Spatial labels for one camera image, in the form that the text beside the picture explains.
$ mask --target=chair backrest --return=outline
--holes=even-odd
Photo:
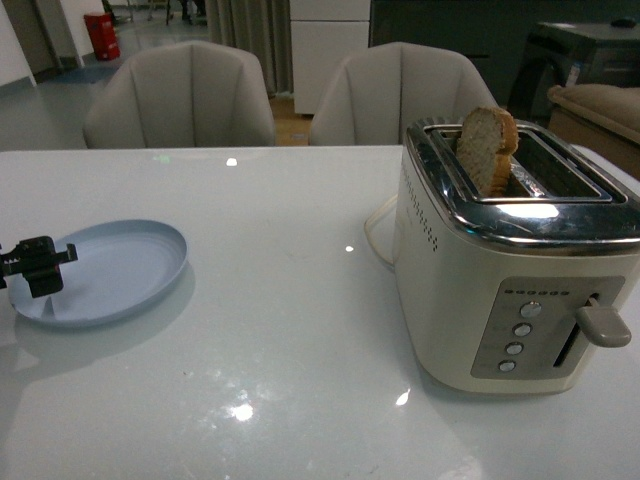
[[[275,144],[255,55],[203,41],[143,50],[118,69],[83,128],[89,148]]]
[[[346,57],[311,123],[311,145],[391,145],[426,117],[496,106],[480,73],[449,50],[390,43]]]

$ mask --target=sofa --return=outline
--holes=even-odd
[[[640,88],[582,84],[552,87],[548,129],[599,153],[640,180]]]

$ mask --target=doorway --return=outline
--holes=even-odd
[[[36,83],[60,73],[53,45],[34,0],[2,0]]]

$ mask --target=table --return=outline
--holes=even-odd
[[[123,218],[190,250],[165,298],[101,327],[37,326],[0,291],[0,478],[637,478],[637,340],[552,396],[465,395],[418,365],[362,228],[400,155],[1,153],[3,251]],[[636,333],[639,304],[621,310]]]

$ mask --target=plate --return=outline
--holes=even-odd
[[[151,220],[89,227],[54,242],[73,243],[78,260],[60,265],[64,288],[32,298],[16,276],[9,301],[24,317],[48,325],[88,326],[144,309],[168,293],[187,263],[187,242],[175,228]]]

